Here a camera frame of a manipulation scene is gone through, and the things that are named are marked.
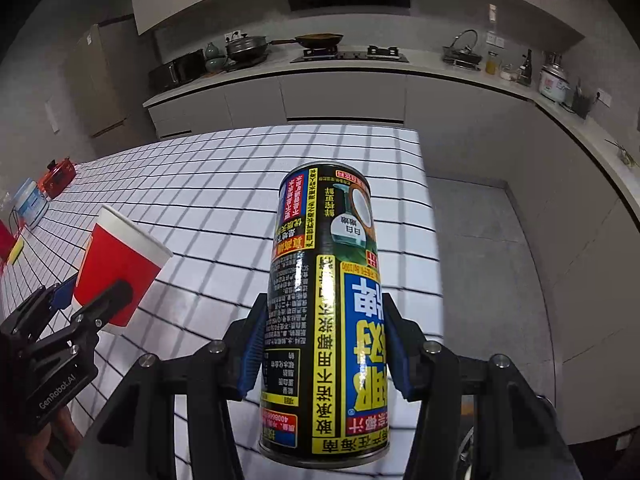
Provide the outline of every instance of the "gray floor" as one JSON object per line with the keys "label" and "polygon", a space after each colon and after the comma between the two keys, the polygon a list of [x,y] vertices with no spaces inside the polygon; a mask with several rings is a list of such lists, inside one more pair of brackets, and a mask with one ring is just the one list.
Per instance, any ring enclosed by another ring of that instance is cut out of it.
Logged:
{"label": "gray floor", "polygon": [[508,355],[554,401],[545,303],[529,246],[503,189],[428,179],[444,294],[444,334],[460,355]]}

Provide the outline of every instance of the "blue gripper pad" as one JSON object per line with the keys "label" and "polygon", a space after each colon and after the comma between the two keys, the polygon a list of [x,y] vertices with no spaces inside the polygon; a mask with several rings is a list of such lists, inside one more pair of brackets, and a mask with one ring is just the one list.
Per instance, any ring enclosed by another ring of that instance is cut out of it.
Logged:
{"label": "blue gripper pad", "polygon": [[241,400],[254,389],[264,350],[264,327],[267,321],[267,295],[258,294],[246,319],[234,321],[223,338],[229,348],[226,380],[223,387],[228,398]]}
{"label": "blue gripper pad", "polygon": [[382,295],[385,314],[386,358],[396,390],[412,402],[422,400],[431,380],[429,366],[421,359],[425,341],[415,321],[400,316],[391,295]]}
{"label": "blue gripper pad", "polygon": [[58,285],[50,302],[52,310],[65,310],[71,304],[77,279],[78,273],[76,272],[71,278]]}

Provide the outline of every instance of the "backsplash wall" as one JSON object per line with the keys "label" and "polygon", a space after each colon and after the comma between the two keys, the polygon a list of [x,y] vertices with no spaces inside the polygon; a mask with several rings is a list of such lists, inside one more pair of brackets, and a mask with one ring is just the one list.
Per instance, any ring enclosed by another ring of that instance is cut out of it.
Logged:
{"label": "backsplash wall", "polygon": [[155,31],[163,62],[213,41],[223,47],[224,33],[237,28],[269,40],[313,32],[344,34],[343,44],[399,46],[440,52],[466,28],[481,33],[476,50],[485,55],[488,4],[498,6],[498,34],[505,49],[492,47],[507,62],[519,64],[528,48],[539,67],[542,50],[564,51],[582,35],[522,0],[412,0],[410,9],[329,7],[291,12],[286,0],[206,0],[170,18]]}

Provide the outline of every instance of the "red paper cup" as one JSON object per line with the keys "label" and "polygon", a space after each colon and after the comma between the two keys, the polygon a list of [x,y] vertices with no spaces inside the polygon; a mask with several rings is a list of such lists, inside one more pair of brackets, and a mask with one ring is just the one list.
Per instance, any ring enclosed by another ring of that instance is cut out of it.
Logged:
{"label": "red paper cup", "polygon": [[116,280],[126,280],[133,289],[131,303],[102,327],[121,334],[158,272],[173,255],[131,220],[103,204],[78,271],[74,310],[85,306]]}

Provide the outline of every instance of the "rice cooker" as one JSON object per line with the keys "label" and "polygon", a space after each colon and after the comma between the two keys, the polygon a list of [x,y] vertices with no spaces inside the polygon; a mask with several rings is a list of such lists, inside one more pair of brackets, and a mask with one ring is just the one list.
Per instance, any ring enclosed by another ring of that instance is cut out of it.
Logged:
{"label": "rice cooker", "polygon": [[557,64],[548,64],[540,71],[540,87],[538,91],[552,101],[561,103],[566,97],[569,83],[564,70]]}

